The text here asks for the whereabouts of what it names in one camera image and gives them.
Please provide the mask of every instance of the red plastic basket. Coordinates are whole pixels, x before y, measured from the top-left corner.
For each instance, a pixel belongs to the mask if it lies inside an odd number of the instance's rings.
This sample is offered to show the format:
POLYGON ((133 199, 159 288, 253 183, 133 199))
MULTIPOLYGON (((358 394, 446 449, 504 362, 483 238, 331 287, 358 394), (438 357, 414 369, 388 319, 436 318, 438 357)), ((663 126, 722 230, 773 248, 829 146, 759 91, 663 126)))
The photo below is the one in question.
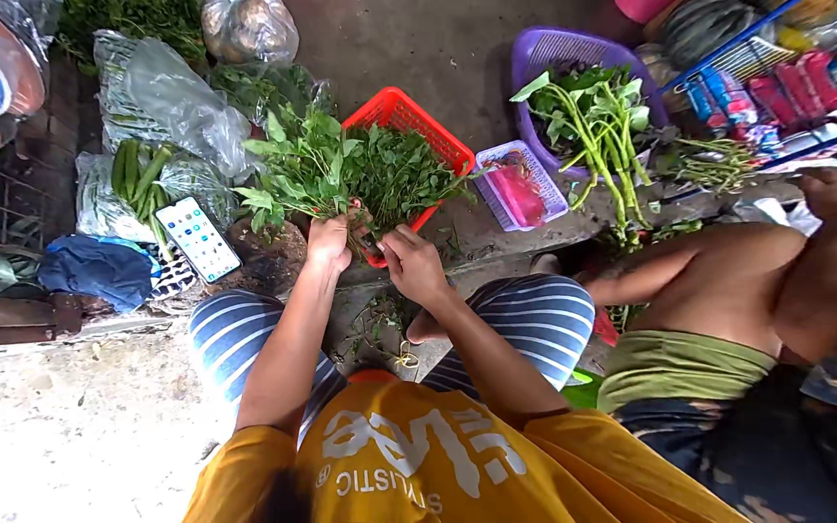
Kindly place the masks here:
MULTIPOLYGON (((464 176, 473 169, 473 152, 454 135, 445 130, 434 118, 428 115, 417 103, 405 95, 399 88, 381 89, 376 96, 367 101, 363 107, 352 114, 344 123, 344 128, 353 125, 370 126, 377 124, 381 127, 391 126, 401 131, 414 129, 425 136, 425 140, 432 146, 448 166, 458 176, 464 176)), ((426 208, 415 220, 409 223, 413 231, 418 232, 421 226, 432 218, 438 206, 426 208)), ((367 262, 374 267, 386 267, 386 260, 367 254, 367 262)))

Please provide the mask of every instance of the purple plastic basket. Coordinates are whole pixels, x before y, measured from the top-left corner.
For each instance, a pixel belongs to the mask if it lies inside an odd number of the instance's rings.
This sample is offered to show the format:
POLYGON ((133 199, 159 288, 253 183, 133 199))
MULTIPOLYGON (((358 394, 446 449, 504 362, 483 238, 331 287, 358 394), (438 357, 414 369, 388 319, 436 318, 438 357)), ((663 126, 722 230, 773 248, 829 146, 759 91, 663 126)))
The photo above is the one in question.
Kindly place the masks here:
MULTIPOLYGON (((648 74, 645 65, 628 49, 592 34, 570 31, 555 27, 529 27, 519 33, 512 46, 512 93, 537 78, 548 66, 558 62, 583 62, 603 67, 614 65, 632 66, 633 77, 644 80, 642 94, 647 97, 651 110, 651 124, 656 127, 668 125, 667 111, 657 94, 657 85, 648 74)), ((535 125, 532 123, 528 102, 515 104, 515 119, 522 139, 531 147, 541 165, 551 175, 558 172, 562 162, 541 144, 535 125)), ((587 169, 573 167, 562 174, 574 178, 588 179, 587 169)))
MULTIPOLYGON (((532 154, 528 144, 520 139, 490 147, 485 151, 481 151, 476 155, 477 168, 481 169, 482 163, 486 160, 495 160, 504 157, 509 151, 518 149, 525 159, 526 167, 532 173, 532 182, 538 184, 541 188, 541 200, 544 201, 544 220, 545 222, 560 218, 570 210, 567 200, 561 194, 561 190, 557 188, 557 184, 551 179, 544 168, 541 167, 541 162, 532 154)), ((506 205, 505 200, 493 183, 489 180, 489 173, 483 174, 481 177, 475 178, 473 182, 477 189, 480 190, 482 199, 486 200, 486 204, 490 210, 493 211, 493 216, 499 222, 499 226, 503 231, 531 231, 535 227, 523 227, 515 220, 512 213, 509 212, 509 206, 506 205)))

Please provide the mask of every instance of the mustard yellow t-shirt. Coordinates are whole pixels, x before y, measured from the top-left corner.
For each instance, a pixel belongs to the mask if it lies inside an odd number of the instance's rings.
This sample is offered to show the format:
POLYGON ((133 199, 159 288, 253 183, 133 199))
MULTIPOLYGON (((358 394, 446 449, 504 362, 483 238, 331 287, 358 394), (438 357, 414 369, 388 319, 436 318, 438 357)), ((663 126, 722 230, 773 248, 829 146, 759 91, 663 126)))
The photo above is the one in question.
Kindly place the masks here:
POLYGON ((312 521, 747 521, 598 410, 522 433, 463 393, 353 384, 295 440, 232 436, 199 476, 186 522, 248 519, 273 474, 295 468, 312 521))

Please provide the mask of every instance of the smartphone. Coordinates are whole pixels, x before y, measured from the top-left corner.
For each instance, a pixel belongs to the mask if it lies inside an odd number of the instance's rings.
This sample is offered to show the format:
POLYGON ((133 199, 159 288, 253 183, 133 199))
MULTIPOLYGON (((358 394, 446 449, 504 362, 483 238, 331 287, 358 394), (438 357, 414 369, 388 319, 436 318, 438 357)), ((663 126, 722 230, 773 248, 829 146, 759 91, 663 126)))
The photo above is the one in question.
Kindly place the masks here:
POLYGON ((214 282, 241 266, 232 246, 192 196, 158 209, 154 215, 205 282, 214 282))

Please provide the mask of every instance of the striped pants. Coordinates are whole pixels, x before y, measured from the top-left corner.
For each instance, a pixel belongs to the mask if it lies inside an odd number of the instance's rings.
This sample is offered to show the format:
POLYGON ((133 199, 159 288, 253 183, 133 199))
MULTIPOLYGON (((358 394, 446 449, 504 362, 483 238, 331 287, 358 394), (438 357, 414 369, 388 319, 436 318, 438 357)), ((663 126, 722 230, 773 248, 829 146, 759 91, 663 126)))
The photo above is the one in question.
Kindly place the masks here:
MULTIPOLYGON (((576 366, 592 331, 592 299, 576 281, 556 275, 495 280, 467 303, 560 390, 576 366)), ((206 390, 236 412, 251 364, 283 314, 279 300, 247 291, 226 291, 200 303, 190 318, 193 358, 206 390)), ((347 384, 319 354, 299 440, 315 415, 347 384)), ((422 380, 439 392, 480 395, 451 349, 422 380)))

